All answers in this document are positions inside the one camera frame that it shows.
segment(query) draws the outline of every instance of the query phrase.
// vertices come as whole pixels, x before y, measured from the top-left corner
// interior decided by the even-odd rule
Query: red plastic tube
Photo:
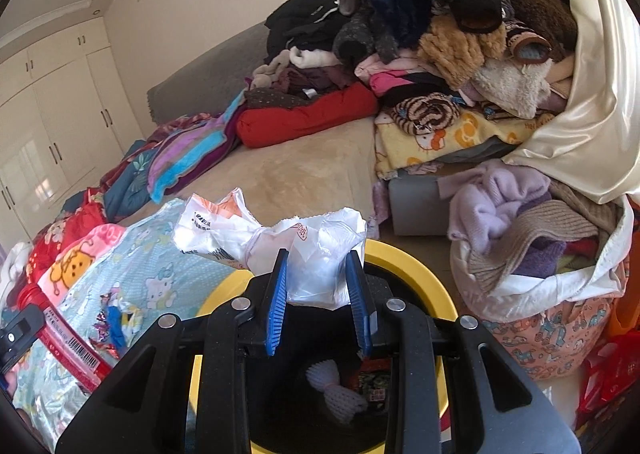
[[[42,310],[45,326],[38,338],[84,389],[94,392],[111,372],[111,366],[73,331],[37,284],[25,286],[17,302],[20,310],[28,304]]]

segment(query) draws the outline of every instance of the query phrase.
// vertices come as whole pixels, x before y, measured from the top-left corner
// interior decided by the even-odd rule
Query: leopard print garment
[[[450,95],[431,93],[403,100],[391,108],[389,115],[404,132],[418,136],[449,127],[460,110]]]

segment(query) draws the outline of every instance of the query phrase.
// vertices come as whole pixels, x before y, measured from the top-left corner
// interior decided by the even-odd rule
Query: cream satin curtain
[[[566,111],[504,158],[597,203],[640,198],[640,27],[626,0],[571,0],[578,22]]]

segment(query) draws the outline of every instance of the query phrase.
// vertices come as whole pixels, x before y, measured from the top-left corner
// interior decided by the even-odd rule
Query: beige mattress
[[[240,147],[179,193],[216,201],[240,187],[247,208],[265,226],[350,207],[368,219],[376,180],[372,118],[260,149]],[[160,208],[149,202],[120,224],[129,226]]]

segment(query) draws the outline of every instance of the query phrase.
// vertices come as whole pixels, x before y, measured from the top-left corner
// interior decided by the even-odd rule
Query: cabinet door
[[[77,25],[31,44],[27,51],[33,80],[38,80],[84,55]]]
[[[92,169],[104,174],[122,152],[95,90],[83,56],[33,85],[44,126],[73,185]]]
[[[29,57],[23,49],[0,64],[0,106],[31,82]]]
[[[4,186],[0,184],[0,246],[4,251],[8,252],[14,247],[15,243],[20,241],[28,243],[31,238],[24,230],[18,215],[12,208],[9,195],[5,192]]]
[[[122,87],[111,48],[92,53],[87,56],[87,60],[107,122],[116,135],[120,149],[125,153],[133,142],[142,140],[143,137]]]
[[[107,48],[111,44],[107,38],[107,30],[104,27],[104,19],[97,17],[78,25],[80,30],[80,40],[82,41],[82,51],[85,55]]]
[[[30,86],[0,107],[0,181],[30,236],[53,221],[68,190]]]

